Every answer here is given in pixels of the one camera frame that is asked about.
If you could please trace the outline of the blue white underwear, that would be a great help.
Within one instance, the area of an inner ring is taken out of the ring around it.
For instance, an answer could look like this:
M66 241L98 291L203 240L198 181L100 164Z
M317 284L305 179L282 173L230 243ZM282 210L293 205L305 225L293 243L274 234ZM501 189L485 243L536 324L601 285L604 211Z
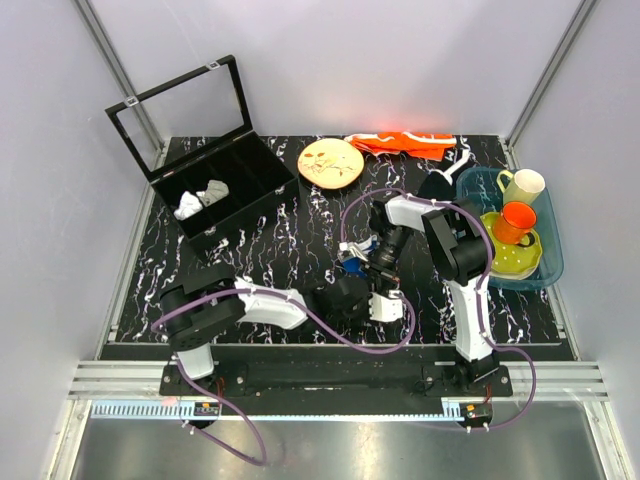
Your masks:
M378 237L370 236L360 243L341 242L339 244L338 259L347 274L360 278L365 277L363 267L369 262L368 256L378 246Z

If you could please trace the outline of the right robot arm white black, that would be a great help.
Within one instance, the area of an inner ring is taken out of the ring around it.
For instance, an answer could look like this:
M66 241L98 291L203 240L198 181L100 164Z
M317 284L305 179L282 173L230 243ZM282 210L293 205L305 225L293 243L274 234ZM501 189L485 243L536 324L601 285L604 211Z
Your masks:
M369 227L377 235L363 266L375 321L392 321L402 310L398 261L414 232L426 238L432 264L448 286L456 321L457 357L450 378L457 390L476 396L499 368L489 327L487 268L494 249L473 205L395 196L372 203Z

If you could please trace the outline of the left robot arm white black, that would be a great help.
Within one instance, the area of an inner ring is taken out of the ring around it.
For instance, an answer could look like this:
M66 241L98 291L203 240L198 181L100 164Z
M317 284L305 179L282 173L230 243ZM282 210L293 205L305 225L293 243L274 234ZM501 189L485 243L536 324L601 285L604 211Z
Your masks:
M215 386L216 372L209 344L239 323L273 325L294 330L314 313L321 320L360 320L369 313L371 294L359 277L302 290L278 290L282 299L252 290L249 281L224 274L198 274L174 282L160 296L158 329L183 366L181 384L196 396Z

